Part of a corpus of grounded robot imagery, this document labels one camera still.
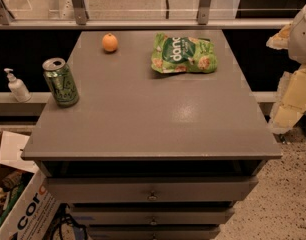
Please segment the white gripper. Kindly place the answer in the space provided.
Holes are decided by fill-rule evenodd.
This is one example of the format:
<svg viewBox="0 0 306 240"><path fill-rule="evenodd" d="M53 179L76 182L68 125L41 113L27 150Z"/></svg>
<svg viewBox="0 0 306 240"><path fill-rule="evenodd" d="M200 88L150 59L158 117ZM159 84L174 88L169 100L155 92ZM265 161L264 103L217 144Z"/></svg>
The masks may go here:
<svg viewBox="0 0 306 240"><path fill-rule="evenodd" d="M285 25L268 39L266 46L275 50L288 49L292 60L306 64L306 5L295 16L292 24ZM268 126L273 134L285 134L305 112L306 65L301 65L294 73L283 73Z"/></svg>

